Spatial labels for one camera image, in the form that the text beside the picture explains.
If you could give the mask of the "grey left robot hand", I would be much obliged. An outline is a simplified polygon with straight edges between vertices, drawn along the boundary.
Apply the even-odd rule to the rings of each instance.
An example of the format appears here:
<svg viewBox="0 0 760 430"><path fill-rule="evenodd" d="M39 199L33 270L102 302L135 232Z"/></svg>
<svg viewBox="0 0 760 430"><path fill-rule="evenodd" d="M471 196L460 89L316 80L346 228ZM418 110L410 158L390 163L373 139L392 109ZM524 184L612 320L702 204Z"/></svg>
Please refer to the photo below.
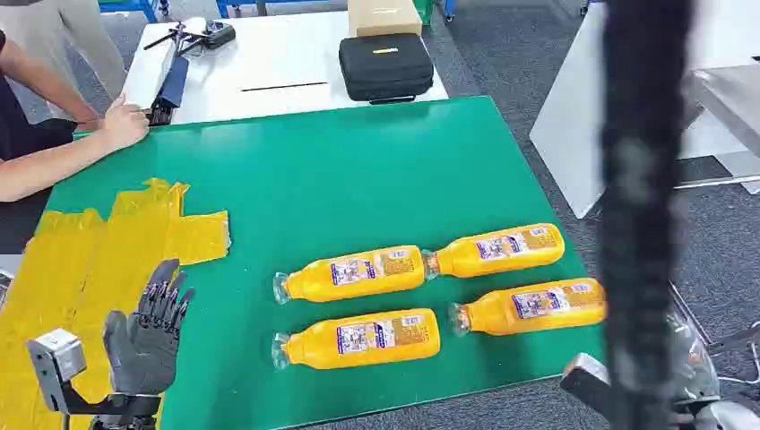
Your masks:
<svg viewBox="0 0 760 430"><path fill-rule="evenodd" d="M109 377L117 393L159 395L176 376L180 331L193 288L184 288L179 260L162 261L149 277L134 311L112 310L102 332Z"/></svg>

